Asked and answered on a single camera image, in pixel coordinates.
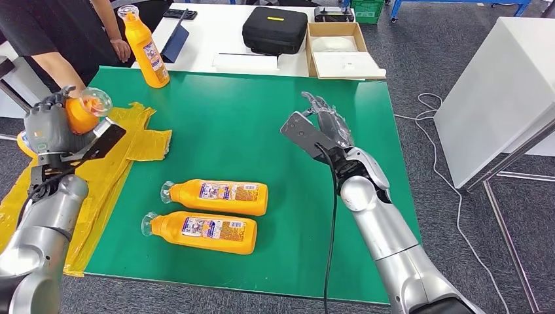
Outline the person's left hand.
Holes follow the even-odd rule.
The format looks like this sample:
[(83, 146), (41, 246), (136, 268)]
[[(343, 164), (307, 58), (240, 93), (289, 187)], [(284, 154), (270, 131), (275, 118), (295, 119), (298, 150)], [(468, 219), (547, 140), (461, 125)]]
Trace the person's left hand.
[(119, 60), (122, 63), (126, 63), (131, 56), (131, 49), (127, 42), (122, 39), (111, 39), (110, 43), (116, 52)]

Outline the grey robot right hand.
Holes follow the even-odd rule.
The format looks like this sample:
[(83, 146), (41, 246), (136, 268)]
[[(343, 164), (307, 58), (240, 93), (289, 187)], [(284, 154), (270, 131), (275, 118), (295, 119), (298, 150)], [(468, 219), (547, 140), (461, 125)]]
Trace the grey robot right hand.
[(334, 106), (330, 106), (321, 96), (313, 96), (309, 92), (301, 92), (301, 96), (310, 103), (310, 107), (302, 112), (303, 116), (316, 115), (319, 130), (340, 147), (354, 145), (351, 130)]

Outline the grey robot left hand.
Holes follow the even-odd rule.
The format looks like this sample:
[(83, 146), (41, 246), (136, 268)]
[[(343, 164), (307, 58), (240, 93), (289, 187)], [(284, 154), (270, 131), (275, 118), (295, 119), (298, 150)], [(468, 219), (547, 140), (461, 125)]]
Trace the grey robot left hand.
[(91, 112), (90, 100), (71, 97), (75, 86), (60, 91), (34, 104), (24, 117), (25, 130), (17, 143), (28, 156), (39, 154), (74, 154), (90, 143), (90, 132), (99, 123)]

